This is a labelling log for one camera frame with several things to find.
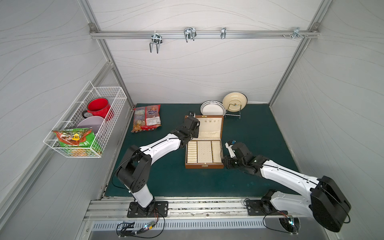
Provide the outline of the wooden jewelry box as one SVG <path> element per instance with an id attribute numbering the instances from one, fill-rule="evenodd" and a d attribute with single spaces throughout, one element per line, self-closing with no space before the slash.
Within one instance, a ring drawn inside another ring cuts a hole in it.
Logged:
<path id="1" fill-rule="evenodd" d="M 186 146 L 186 169 L 223 169 L 224 117 L 205 115 L 196 116 L 196 118 L 200 121 L 199 134 Z"/>

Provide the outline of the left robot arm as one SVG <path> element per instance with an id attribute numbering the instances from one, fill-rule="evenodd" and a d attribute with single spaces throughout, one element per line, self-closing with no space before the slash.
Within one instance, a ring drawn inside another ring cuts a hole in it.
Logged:
<path id="1" fill-rule="evenodd" d="M 152 165 L 165 155 L 184 148 L 199 136 L 200 121 L 192 116 L 164 138 L 142 147 L 132 145 L 116 169 L 115 176 L 130 191 L 139 208 L 150 212 L 155 199 L 148 188 Z"/>

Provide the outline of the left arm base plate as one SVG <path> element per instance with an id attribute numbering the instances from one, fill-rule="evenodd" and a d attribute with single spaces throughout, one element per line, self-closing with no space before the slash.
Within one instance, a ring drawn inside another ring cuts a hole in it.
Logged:
<path id="1" fill-rule="evenodd" d="M 140 206 L 137 202 L 130 202 L 128 218 L 155 218 L 168 216 L 168 201 L 152 201 L 147 207 Z"/>

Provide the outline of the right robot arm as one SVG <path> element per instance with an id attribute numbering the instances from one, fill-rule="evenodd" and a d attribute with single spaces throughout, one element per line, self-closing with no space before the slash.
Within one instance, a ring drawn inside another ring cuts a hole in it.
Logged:
<path id="1" fill-rule="evenodd" d="M 269 214 L 296 213 L 312 217 L 325 229 L 338 233 L 351 221 L 351 204 L 336 182 L 327 176 L 316 178 L 283 167 L 262 155 L 255 156 L 244 143 L 225 144 L 229 155 L 222 159 L 227 169 L 277 182 L 295 192 L 285 194 L 269 190 L 260 200 L 259 209 Z"/>

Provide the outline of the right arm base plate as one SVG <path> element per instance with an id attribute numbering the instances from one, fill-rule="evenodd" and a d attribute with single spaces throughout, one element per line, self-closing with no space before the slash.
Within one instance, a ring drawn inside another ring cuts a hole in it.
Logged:
<path id="1" fill-rule="evenodd" d="M 249 216 L 275 216 L 288 215 L 288 211 L 278 211 L 270 201 L 245 199 L 243 205 L 246 207 Z"/>

